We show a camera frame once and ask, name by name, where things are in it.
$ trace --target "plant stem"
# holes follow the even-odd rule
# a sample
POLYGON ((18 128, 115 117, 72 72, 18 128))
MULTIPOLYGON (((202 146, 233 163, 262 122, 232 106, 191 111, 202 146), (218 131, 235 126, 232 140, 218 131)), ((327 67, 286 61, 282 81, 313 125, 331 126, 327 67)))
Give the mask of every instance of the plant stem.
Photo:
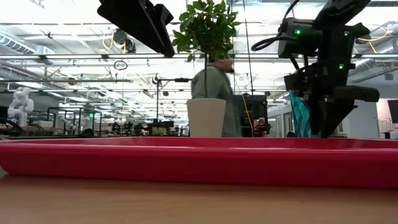
POLYGON ((207 52, 205 52, 205 98, 207 98, 207 52))

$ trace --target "pink tray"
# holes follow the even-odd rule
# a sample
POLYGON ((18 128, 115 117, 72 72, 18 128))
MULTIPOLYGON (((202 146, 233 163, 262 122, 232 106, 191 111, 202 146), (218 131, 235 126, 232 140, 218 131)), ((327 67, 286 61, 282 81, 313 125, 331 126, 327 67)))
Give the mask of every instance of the pink tray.
POLYGON ((98 138, 1 141, 10 174, 397 188, 398 141, 98 138))

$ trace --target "white pot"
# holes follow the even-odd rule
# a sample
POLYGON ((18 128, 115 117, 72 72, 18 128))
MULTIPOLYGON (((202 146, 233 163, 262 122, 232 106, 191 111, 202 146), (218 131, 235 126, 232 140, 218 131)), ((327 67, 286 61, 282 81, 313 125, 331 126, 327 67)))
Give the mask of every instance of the white pot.
POLYGON ((187 101, 191 137, 220 138, 223 133, 226 101, 198 98, 187 101))

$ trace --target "potted plant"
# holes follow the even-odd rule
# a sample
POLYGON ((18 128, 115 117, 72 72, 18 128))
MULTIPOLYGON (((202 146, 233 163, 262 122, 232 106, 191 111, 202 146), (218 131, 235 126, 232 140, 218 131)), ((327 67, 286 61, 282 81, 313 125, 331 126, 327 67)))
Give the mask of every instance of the potted plant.
POLYGON ((188 62, 195 61, 196 54, 205 59, 205 99, 188 101, 191 135, 197 133, 193 129, 198 125, 201 126, 202 134, 194 136, 221 135, 226 102, 207 97, 207 62, 209 58, 228 58, 228 52, 233 48, 232 37, 236 37, 235 27, 240 25, 240 22, 235 21, 237 15, 238 12, 231 12, 230 6, 227 7, 224 0, 219 4, 215 4, 213 0, 198 0, 188 5, 187 12, 180 15, 180 31, 173 30, 175 39, 172 43, 177 46, 178 53, 190 53, 188 62))

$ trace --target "wooden table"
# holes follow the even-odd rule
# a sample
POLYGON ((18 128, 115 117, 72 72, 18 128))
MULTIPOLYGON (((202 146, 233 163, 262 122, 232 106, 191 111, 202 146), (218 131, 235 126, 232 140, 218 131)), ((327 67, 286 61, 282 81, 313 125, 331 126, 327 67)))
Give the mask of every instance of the wooden table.
POLYGON ((398 192, 4 176, 4 224, 397 223, 398 192))

